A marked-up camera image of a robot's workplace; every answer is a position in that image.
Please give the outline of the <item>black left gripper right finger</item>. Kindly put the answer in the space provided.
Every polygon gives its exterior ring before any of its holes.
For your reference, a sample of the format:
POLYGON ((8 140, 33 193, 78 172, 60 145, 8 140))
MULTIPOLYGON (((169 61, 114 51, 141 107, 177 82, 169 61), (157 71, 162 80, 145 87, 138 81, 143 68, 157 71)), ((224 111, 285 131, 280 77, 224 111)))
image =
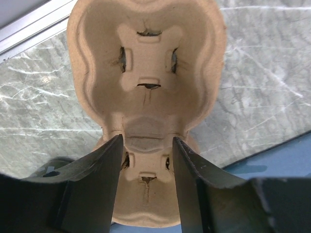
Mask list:
POLYGON ((173 139, 172 158, 184 233, 308 233, 310 178, 232 175, 173 139))

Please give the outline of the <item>brown cardboard cup carrier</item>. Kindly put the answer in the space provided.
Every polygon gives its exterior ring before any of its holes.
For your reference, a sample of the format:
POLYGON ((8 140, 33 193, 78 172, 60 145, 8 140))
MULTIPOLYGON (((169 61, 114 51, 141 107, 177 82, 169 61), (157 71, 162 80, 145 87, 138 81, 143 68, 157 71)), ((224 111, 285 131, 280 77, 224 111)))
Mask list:
POLYGON ((190 130, 218 95, 226 26, 214 0, 79 0, 67 25, 77 99, 102 128, 122 134, 112 220, 180 223, 173 138, 198 150, 190 130))

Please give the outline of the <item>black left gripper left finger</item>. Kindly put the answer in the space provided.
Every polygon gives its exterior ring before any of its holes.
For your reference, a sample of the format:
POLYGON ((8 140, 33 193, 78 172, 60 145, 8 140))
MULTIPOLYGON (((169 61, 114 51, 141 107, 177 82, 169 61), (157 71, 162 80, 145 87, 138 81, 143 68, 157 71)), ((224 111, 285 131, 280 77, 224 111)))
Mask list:
POLYGON ((92 153, 42 177, 0 177, 3 233, 107 233, 123 155, 116 135, 92 153))

